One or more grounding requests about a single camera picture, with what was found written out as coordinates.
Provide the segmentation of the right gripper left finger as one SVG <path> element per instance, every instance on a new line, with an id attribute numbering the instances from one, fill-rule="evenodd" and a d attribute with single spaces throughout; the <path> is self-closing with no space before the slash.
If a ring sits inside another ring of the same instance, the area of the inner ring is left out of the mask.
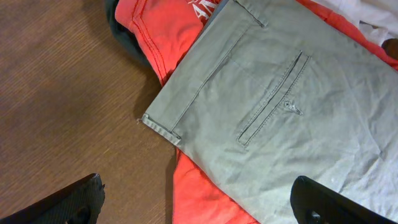
<path id="1" fill-rule="evenodd" d="M 92 173 L 2 218 L 1 224 L 96 224 L 104 200 L 101 177 Z"/>

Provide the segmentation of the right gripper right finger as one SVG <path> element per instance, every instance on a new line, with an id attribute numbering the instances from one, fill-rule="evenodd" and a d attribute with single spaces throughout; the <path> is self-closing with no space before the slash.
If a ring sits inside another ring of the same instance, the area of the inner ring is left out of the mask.
<path id="1" fill-rule="evenodd" d="M 304 175 L 293 183 L 290 205 L 299 224 L 397 224 Z"/>

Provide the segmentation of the grey khaki shorts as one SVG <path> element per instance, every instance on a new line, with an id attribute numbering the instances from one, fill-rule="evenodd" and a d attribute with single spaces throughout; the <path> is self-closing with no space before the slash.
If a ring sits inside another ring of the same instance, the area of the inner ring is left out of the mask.
<path id="1" fill-rule="evenodd" d="M 305 175 L 397 220 L 397 72 L 297 1 L 227 1 L 143 115 L 261 223 Z"/>

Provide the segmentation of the dark garment under pile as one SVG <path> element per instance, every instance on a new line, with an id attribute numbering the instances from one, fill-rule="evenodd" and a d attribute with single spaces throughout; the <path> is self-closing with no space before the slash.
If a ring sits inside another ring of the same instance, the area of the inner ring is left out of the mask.
<path id="1" fill-rule="evenodd" d="M 136 36 L 116 20 L 116 6 L 119 0 L 104 0 L 104 10 L 113 37 L 121 44 L 135 62 L 151 67 L 148 59 L 141 50 Z"/>

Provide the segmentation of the white garment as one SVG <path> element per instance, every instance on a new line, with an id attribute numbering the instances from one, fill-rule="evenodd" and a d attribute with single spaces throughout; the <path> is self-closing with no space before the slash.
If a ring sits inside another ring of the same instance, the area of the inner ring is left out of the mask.
<path id="1" fill-rule="evenodd" d="M 397 38 L 397 0 L 313 1 L 343 16 L 374 44 Z"/>

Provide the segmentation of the red shirt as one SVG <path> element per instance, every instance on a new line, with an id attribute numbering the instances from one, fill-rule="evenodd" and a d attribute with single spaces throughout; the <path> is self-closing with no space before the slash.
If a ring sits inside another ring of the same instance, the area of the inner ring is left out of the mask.
<path id="1" fill-rule="evenodd" d="M 207 23 L 225 2 L 119 1 L 116 20 L 136 36 L 163 89 Z M 297 2 L 397 72 L 397 61 L 389 57 L 381 46 L 367 40 L 343 16 L 314 1 Z M 174 223 L 261 223 L 219 189 L 181 149 L 175 147 Z"/>

